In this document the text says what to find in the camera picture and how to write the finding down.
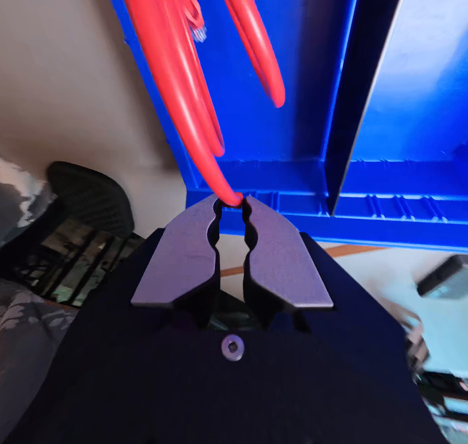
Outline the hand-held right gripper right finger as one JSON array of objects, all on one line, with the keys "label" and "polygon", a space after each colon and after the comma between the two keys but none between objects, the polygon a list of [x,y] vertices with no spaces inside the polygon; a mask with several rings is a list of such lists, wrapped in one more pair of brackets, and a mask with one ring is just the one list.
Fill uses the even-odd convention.
[{"label": "hand-held right gripper right finger", "polygon": [[334,303],[298,229],[253,196],[242,205],[244,241],[243,298],[261,327],[278,314],[328,311]]}]

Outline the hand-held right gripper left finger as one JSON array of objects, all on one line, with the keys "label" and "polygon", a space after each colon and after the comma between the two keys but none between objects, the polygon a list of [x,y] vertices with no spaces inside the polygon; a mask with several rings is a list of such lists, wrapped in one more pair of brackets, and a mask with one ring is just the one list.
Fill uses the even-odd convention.
[{"label": "hand-held right gripper left finger", "polygon": [[220,291],[221,203],[210,195],[170,221],[141,277],[131,304],[190,314],[206,327]]}]

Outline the blue plastic bin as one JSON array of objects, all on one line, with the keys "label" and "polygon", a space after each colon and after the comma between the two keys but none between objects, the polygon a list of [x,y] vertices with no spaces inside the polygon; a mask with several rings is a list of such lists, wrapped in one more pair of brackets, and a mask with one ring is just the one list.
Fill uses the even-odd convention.
[{"label": "blue plastic bin", "polygon": [[285,85],[267,99],[223,0],[198,0],[219,167],[318,241],[467,253],[467,0],[401,0],[333,216],[324,161],[357,0],[254,0]]}]

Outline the small black box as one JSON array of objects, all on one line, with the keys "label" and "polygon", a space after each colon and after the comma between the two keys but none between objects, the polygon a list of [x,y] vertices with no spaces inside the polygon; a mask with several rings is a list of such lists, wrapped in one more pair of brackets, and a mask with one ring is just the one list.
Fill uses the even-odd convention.
[{"label": "small black box", "polygon": [[460,300],[468,295],[468,256],[450,256],[417,284],[422,298]]}]

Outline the person's patterned clothing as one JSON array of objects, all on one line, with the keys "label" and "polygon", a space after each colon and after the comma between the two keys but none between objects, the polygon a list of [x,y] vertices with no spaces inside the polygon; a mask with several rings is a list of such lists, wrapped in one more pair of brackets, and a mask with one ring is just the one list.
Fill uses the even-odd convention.
[{"label": "person's patterned clothing", "polygon": [[38,393],[77,315],[14,281],[13,268],[54,231],[49,184],[1,158],[0,436],[7,440]]}]

